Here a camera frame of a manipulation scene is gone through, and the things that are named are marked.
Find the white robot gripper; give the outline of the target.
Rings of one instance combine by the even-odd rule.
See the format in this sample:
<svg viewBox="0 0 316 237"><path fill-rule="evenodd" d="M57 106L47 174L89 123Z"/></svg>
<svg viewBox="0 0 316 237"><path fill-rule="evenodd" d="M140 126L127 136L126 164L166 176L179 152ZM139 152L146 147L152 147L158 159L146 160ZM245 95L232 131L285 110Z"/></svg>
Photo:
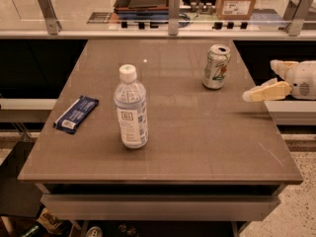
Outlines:
<svg viewBox="0 0 316 237"><path fill-rule="evenodd" d="M316 100L316 61L270 62L272 71L285 81L273 78L243 93L245 102L283 100L289 94L295 99Z"/></svg>

